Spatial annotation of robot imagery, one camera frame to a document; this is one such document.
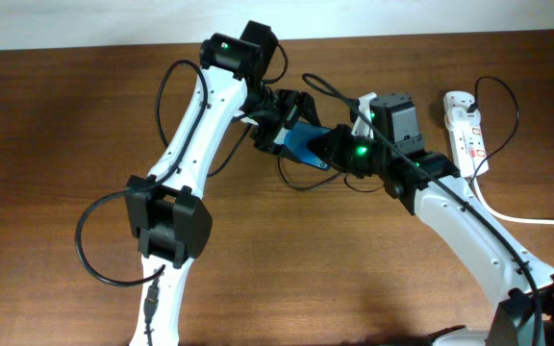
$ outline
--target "robotic arm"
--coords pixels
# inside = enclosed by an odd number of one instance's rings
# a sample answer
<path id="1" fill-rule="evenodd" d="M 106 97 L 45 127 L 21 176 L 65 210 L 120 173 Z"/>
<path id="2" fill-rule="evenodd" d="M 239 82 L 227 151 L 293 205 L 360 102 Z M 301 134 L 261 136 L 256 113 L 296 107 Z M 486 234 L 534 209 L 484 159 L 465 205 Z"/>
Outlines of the robotic arm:
<path id="1" fill-rule="evenodd" d="M 251 137 L 263 152 L 322 170 L 333 167 L 359 178 L 378 175 L 392 198 L 398 198 L 446 241 L 497 307 L 497 313 L 490 332 L 452 328 L 424 338 L 422 345 L 530 345 L 534 328 L 531 287 L 514 257 L 480 219 L 379 140 L 369 126 L 373 124 L 394 148 L 468 201 L 518 251 L 541 291 L 544 313 L 552 316 L 545 322 L 539 345 L 554 345 L 554 269 L 532 255 L 482 208 L 451 161 L 424 150 L 411 97 L 370 93 L 349 100 L 357 108 L 350 113 L 353 129 L 345 124 L 324 128 L 310 94 L 273 92 L 262 83 L 276 46 L 277 38 L 270 28 L 254 22 L 249 22 L 240 39 L 215 34 L 206 40 L 200 61 L 208 106 L 197 128 L 194 131 L 192 124 L 201 113 L 205 96 L 200 79 L 174 139 L 148 178 L 132 176 L 128 181 L 131 189 L 154 184 L 168 174 L 190 139 L 176 172 L 162 185 L 126 196 L 144 276 L 165 266 L 158 279 L 142 287 L 131 345 L 146 345 L 147 340 L 156 346 L 178 344 L 185 280 L 193 260 L 204 250 L 213 224 L 202 203 L 204 184 L 217 146 L 233 119 L 255 125 Z M 174 197 L 174 202 L 166 196 Z"/>

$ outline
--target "white cable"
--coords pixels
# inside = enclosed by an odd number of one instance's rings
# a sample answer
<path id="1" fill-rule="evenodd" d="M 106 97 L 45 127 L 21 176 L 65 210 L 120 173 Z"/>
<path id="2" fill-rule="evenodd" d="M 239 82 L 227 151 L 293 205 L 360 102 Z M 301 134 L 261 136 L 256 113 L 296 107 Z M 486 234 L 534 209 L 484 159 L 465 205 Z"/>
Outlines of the white cable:
<path id="1" fill-rule="evenodd" d="M 512 217 L 507 216 L 504 214 L 501 214 L 495 210 L 493 210 L 488 204 L 487 201 L 485 201 L 485 198 L 482 197 L 482 192 L 480 191 L 480 186 L 478 185 L 478 180 L 473 181 L 473 188 L 476 190 L 476 194 L 478 195 L 478 200 L 480 201 L 480 204 L 488 210 L 493 216 L 500 218 L 502 220 L 506 221 L 512 221 L 512 222 L 518 222 L 518 223 L 525 223 L 525 224 L 535 224 L 535 225 L 554 225 L 554 220 L 548 220 L 548 219 L 527 219 L 527 218 L 520 218 L 520 217 Z"/>

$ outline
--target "white power strip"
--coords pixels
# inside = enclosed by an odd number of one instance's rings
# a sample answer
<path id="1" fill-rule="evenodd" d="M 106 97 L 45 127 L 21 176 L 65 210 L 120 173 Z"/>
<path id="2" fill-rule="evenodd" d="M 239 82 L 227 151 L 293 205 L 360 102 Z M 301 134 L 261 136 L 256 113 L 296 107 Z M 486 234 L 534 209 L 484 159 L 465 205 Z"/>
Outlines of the white power strip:
<path id="1" fill-rule="evenodd" d="M 487 157 L 480 128 L 480 111 L 467 112 L 473 103 L 473 96 L 464 91 L 450 91 L 443 97 L 443 120 L 450 133 L 452 158 L 464 178 L 473 176 L 476 168 Z M 480 166 L 478 175 L 488 170 L 489 164 L 485 161 Z"/>

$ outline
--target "wooden table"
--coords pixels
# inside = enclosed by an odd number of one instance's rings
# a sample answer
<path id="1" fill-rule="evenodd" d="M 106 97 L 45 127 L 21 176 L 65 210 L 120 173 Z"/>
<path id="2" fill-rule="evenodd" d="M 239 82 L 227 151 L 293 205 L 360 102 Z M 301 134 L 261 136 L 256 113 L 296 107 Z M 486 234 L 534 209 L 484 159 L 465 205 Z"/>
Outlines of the wooden table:
<path id="1" fill-rule="evenodd" d="M 364 37 L 284 42 L 281 88 L 309 90 L 317 73 L 345 94 L 407 91 L 427 148 L 449 153 L 441 98 L 506 80 L 522 109 L 515 140 L 481 179 L 489 203 L 510 215 L 554 217 L 554 31 Z M 140 288 L 100 284 L 81 267 L 73 234 L 96 198 L 146 174 L 164 148 L 153 102 L 174 60 L 198 44 L 0 52 L 0 345 L 127 345 Z M 282 68 L 277 57 L 269 71 Z M 163 122 L 172 136 L 195 76 L 177 71 Z M 313 93 L 326 126 L 347 123 L 339 101 Z M 485 141 L 500 145 L 515 121 L 500 86 L 481 89 Z M 214 167 L 243 126 L 228 130 Z M 207 182 L 209 244 L 189 275 L 181 311 L 185 344 L 338 345 L 467 324 L 487 329 L 493 309 L 451 250 L 383 191 L 341 182 L 299 193 L 275 158 L 246 140 Z M 326 175 L 286 163 L 297 184 Z M 354 184 L 372 187 L 375 179 Z M 554 265 L 554 227 L 504 223 Z M 122 201 L 98 210 L 84 234 L 103 273 L 139 278 L 137 242 Z"/>

